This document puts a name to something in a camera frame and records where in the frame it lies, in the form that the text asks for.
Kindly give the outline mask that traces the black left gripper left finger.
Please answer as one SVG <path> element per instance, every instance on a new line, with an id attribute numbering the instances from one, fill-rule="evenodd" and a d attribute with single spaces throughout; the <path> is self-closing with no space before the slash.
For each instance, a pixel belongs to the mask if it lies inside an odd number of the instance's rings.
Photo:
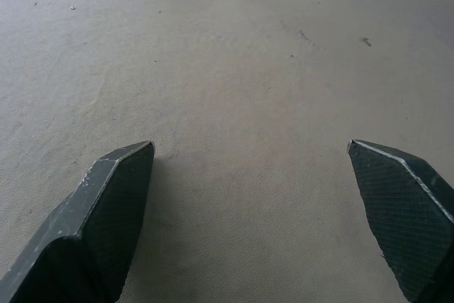
<path id="1" fill-rule="evenodd" d="M 154 154 L 143 141 L 97 159 L 1 279 L 1 301 L 117 302 L 143 226 Z"/>

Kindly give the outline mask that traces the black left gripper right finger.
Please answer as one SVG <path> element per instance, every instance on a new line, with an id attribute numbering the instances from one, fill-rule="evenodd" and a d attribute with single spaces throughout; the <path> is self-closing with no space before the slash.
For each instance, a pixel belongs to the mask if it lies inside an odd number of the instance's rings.
<path id="1" fill-rule="evenodd" d="M 370 230 L 408 302 L 453 301 L 453 188 L 422 158 L 351 140 Z"/>

